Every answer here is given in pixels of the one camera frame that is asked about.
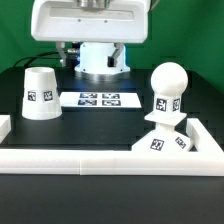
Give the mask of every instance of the white sphere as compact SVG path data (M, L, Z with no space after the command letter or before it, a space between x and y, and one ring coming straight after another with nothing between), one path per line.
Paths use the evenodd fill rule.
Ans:
M181 96L187 87L187 83L186 71L173 62L158 66L151 77L154 92L163 96Z

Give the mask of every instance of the green background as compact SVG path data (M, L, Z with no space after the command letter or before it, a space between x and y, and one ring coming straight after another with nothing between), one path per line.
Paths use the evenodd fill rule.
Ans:
M36 42L30 35L33 2L1 0L0 72L20 58L55 50L54 43ZM149 21L145 43L127 45L131 68L177 62L224 93L224 0L161 0Z

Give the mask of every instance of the black platform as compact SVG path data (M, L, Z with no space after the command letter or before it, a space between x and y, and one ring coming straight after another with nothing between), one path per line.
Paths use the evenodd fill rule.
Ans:
M31 121L21 116L24 69L8 69L0 76L0 114L11 115L12 131L1 148L130 150L154 127L144 121L153 104L150 76L137 70L129 79L94 83L56 69L59 94L136 92L143 108L63 108L57 119ZM223 95L198 74L188 76L181 111L199 118L224 148ZM223 189L223 177L1 175L0 223L222 224Z

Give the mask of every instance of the white cup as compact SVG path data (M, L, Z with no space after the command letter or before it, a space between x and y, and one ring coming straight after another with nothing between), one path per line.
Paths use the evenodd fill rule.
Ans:
M26 69L22 116L31 120L49 120L61 114L54 69Z

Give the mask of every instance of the black and white marker sheet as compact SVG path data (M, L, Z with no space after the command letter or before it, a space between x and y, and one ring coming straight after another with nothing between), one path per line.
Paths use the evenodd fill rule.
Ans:
M141 108L137 93L62 92L62 107Z

